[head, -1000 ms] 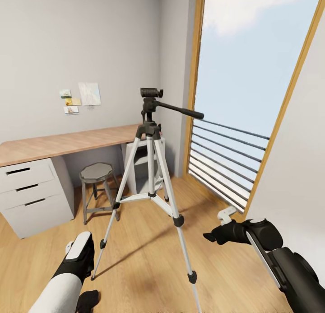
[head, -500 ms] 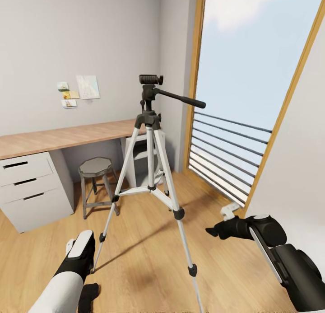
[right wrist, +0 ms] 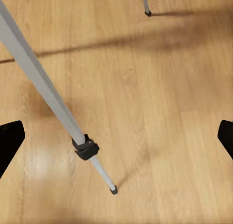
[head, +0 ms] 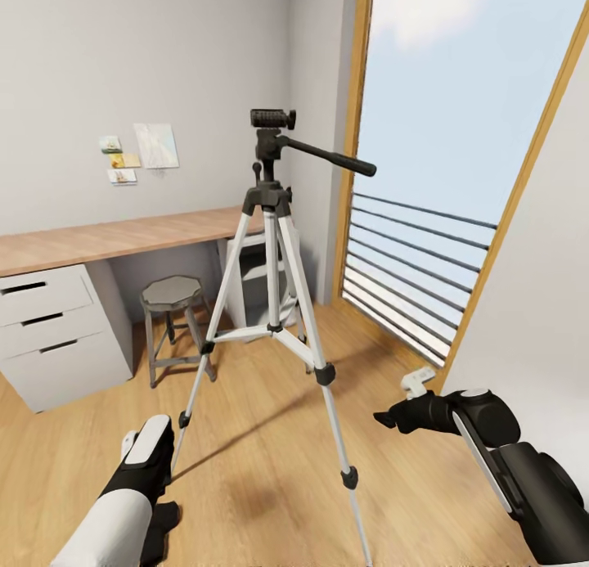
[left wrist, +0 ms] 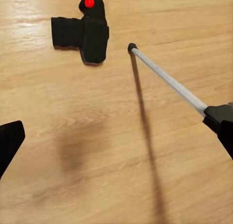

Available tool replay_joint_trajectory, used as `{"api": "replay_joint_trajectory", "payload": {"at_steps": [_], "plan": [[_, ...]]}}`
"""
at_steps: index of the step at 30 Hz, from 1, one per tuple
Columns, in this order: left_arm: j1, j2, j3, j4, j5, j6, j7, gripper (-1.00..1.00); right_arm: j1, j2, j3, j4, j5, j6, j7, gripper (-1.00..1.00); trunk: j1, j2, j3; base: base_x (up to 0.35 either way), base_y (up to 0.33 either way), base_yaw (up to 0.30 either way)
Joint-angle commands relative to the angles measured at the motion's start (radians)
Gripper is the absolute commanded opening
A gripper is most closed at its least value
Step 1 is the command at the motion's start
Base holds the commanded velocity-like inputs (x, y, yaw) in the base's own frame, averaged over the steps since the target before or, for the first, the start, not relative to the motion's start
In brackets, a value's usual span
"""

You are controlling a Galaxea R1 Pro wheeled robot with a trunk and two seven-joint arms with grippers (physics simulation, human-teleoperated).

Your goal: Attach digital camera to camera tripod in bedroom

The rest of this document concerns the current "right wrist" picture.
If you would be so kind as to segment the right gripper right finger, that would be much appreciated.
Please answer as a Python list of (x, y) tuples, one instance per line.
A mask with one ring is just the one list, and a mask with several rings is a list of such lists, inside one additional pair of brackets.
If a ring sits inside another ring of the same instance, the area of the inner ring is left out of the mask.
[(233, 122), (222, 120), (217, 137), (233, 159)]

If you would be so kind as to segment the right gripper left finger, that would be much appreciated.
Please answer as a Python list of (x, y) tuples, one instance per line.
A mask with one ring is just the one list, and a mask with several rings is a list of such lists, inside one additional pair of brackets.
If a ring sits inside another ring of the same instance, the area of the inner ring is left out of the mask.
[(0, 126), (0, 178), (11, 163), (24, 139), (25, 132), (20, 120)]

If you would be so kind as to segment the camera tripod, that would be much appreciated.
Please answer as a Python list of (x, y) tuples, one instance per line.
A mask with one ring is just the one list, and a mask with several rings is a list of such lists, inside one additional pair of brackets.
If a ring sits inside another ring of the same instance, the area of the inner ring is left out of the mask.
[[(148, 0), (143, 0), (143, 3), (145, 14), (151, 16)], [(109, 186), (111, 193), (117, 194), (117, 187), (113, 184), (97, 157), (100, 149), (98, 144), (93, 139), (90, 139), (87, 134), (83, 134), (2, 0), (0, 0), (0, 42), (4, 44), (31, 83), (70, 133), (73, 146), (76, 149), (75, 153), (83, 160), (90, 160)]]

